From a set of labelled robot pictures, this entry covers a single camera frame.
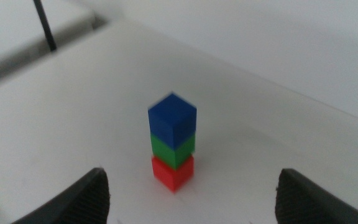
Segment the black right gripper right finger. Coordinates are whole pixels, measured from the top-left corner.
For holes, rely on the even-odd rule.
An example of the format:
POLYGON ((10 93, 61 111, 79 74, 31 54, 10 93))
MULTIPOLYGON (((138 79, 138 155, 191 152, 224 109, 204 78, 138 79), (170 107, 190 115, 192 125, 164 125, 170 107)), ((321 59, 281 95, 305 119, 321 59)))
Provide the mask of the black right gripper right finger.
POLYGON ((358 209, 295 169, 282 169, 276 192, 275 217, 279 224, 358 223, 358 209))

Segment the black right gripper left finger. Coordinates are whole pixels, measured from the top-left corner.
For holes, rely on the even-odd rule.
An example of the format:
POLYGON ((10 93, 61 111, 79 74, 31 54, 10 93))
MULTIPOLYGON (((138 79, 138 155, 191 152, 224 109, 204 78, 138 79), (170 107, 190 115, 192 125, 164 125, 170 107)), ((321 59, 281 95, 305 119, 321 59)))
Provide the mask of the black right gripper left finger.
POLYGON ((107 174, 102 168, 94 168, 56 197, 15 222, 106 224, 109 207, 107 174))

